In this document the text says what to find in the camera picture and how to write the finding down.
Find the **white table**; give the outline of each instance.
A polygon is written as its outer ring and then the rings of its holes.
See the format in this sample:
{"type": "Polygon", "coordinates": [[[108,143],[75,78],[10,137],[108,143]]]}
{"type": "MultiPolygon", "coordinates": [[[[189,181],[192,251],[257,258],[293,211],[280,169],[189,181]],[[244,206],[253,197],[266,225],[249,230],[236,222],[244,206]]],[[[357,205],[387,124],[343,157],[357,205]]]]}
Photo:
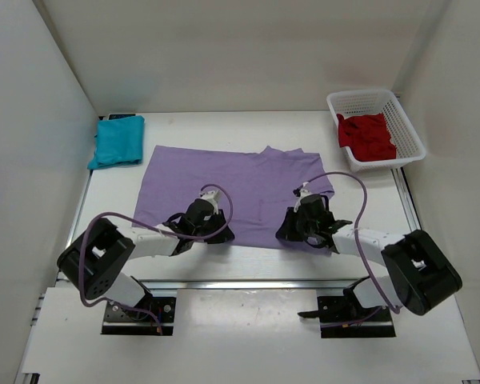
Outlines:
{"type": "MultiPolygon", "coordinates": [[[[142,176],[155,145],[230,151],[302,148],[319,152],[325,170],[348,170],[327,112],[142,114],[141,166],[93,173],[76,235],[105,210],[133,215],[142,176]]],[[[362,226],[409,232],[390,171],[362,174],[369,201],[362,226]]],[[[336,218],[354,219],[362,201],[353,181],[331,178],[336,218]]],[[[385,274],[374,266],[376,274],[385,274]]],[[[174,281],[277,281],[359,278],[361,261],[290,250],[196,244],[174,258],[133,260],[136,278],[174,281]]],[[[314,290],[180,290],[174,336],[102,336],[102,307],[84,308],[75,288],[49,289],[22,372],[52,382],[342,382],[460,383],[478,379],[474,356],[454,298],[425,317],[394,318],[396,338],[320,339],[316,322],[299,310],[316,308],[314,290]]]]}

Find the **gray wall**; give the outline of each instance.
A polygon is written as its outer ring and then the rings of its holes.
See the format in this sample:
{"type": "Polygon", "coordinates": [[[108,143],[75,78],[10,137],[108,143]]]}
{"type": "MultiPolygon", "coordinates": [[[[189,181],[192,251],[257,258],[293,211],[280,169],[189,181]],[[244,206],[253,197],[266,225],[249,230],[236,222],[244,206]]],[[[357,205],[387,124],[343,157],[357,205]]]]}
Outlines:
{"type": "Polygon", "coordinates": [[[464,280],[457,300],[480,365],[480,0],[453,2],[402,103],[428,149],[406,174],[423,226],[464,280]]]}
{"type": "Polygon", "coordinates": [[[105,114],[323,110],[333,91],[399,87],[430,0],[36,3],[105,114]]]}
{"type": "Polygon", "coordinates": [[[30,0],[0,0],[0,384],[53,283],[97,117],[30,0]]]}

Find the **laundry basket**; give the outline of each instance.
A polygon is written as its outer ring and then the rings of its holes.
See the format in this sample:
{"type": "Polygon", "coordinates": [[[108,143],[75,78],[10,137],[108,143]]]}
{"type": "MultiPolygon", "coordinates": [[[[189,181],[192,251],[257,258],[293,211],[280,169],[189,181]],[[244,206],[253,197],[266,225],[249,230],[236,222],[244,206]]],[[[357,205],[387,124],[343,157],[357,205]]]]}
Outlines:
{"type": "Polygon", "coordinates": [[[336,123],[336,129],[338,128],[336,114],[342,114],[345,118],[349,118],[350,116],[383,113],[387,129],[391,134],[391,141],[397,147],[396,159],[377,162],[360,162],[354,157],[348,146],[343,147],[343,153],[353,172],[376,168],[400,168],[425,157],[425,147],[402,106],[390,90],[337,92],[327,96],[327,104],[336,123]]]}

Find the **purple cable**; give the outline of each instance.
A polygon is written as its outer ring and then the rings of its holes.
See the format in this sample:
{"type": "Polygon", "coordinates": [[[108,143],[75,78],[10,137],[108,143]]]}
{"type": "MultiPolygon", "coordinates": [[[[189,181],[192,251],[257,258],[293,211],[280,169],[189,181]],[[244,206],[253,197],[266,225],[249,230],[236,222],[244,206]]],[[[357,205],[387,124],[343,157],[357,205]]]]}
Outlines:
{"type": "Polygon", "coordinates": [[[359,320],[351,320],[349,322],[333,322],[331,324],[324,324],[323,326],[320,325],[320,328],[335,328],[337,326],[352,326],[354,324],[361,324],[362,322],[365,322],[369,318],[375,316],[381,309],[382,307],[378,306],[371,314],[365,316],[364,318],[360,318],[359,320]]]}
{"type": "MultiPolygon", "coordinates": [[[[86,256],[87,244],[89,242],[89,234],[90,234],[90,231],[92,230],[92,228],[94,227],[94,225],[96,224],[96,222],[100,218],[104,218],[105,216],[115,216],[116,218],[122,218],[124,220],[127,220],[128,222],[132,222],[134,224],[137,224],[138,226],[142,226],[142,227],[144,227],[148,230],[152,230],[152,231],[158,232],[160,234],[165,234],[165,235],[168,235],[168,236],[175,236],[177,238],[184,238],[184,239],[188,239],[188,240],[207,240],[208,238],[212,238],[216,234],[220,234],[230,224],[230,221],[233,217],[233,201],[231,200],[230,194],[228,194],[226,190],[224,190],[221,186],[218,186],[217,184],[206,184],[201,188],[201,191],[203,191],[205,188],[208,188],[209,186],[212,186],[214,188],[218,188],[227,197],[228,203],[230,204],[230,215],[227,218],[226,223],[223,226],[221,226],[215,232],[212,232],[211,234],[207,234],[207,235],[204,235],[204,236],[189,236],[187,234],[176,234],[174,232],[169,232],[169,231],[166,231],[166,230],[159,230],[158,228],[155,228],[154,226],[150,226],[149,224],[145,224],[144,222],[140,222],[139,220],[136,220],[134,218],[129,218],[128,216],[125,216],[124,214],[118,214],[117,212],[103,212],[103,213],[99,214],[98,216],[96,216],[95,218],[93,218],[90,221],[90,223],[89,223],[89,225],[86,229],[86,232],[83,234],[82,247],[80,248],[80,258],[78,260],[78,291],[80,292],[80,300],[82,301],[82,304],[84,306],[88,307],[88,308],[91,308],[91,307],[95,306],[96,304],[98,304],[100,302],[104,302],[105,300],[110,300],[109,298],[99,298],[98,300],[95,300],[93,302],[88,302],[86,300],[85,287],[84,287],[84,283],[83,283],[83,279],[84,279],[84,260],[85,260],[85,256],[86,256]]],[[[160,321],[158,320],[157,316],[153,312],[151,312],[149,310],[143,310],[143,309],[140,309],[140,308],[133,308],[132,306],[126,306],[126,305],[121,304],[119,302],[117,302],[116,304],[118,306],[120,306],[121,308],[123,308],[124,310],[132,310],[134,312],[139,312],[141,314],[147,314],[147,315],[151,316],[153,318],[154,322],[157,324],[157,327],[160,329],[161,334],[162,334],[162,324],[160,324],[160,321]]]]}
{"type": "Polygon", "coordinates": [[[348,174],[347,172],[341,172],[341,171],[333,171],[333,172],[325,172],[324,174],[320,174],[319,176],[315,176],[314,178],[310,179],[308,182],[312,182],[316,180],[317,178],[323,178],[324,176],[331,176],[332,174],[340,174],[342,176],[348,176],[349,178],[353,178],[355,181],[359,183],[359,185],[362,188],[362,193],[363,193],[363,200],[362,200],[362,206],[359,211],[358,216],[355,218],[354,222],[354,239],[355,239],[355,244],[358,247],[359,250],[359,256],[361,256],[362,263],[364,264],[366,271],[368,272],[368,275],[371,278],[371,281],[373,282],[375,288],[377,289],[377,292],[380,293],[382,296],[382,299],[384,302],[386,302],[387,306],[390,308],[391,311],[393,311],[395,314],[400,313],[400,308],[398,306],[394,306],[391,304],[390,300],[386,296],[386,293],[382,289],[381,285],[378,283],[377,278],[374,275],[374,272],[370,268],[370,264],[368,264],[368,259],[365,256],[365,253],[362,250],[361,247],[361,240],[359,240],[359,222],[361,221],[362,214],[365,212],[366,204],[368,203],[368,191],[366,190],[365,183],[362,182],[360,178],[357,176],[354,176],[353,174],[348,174]]]}

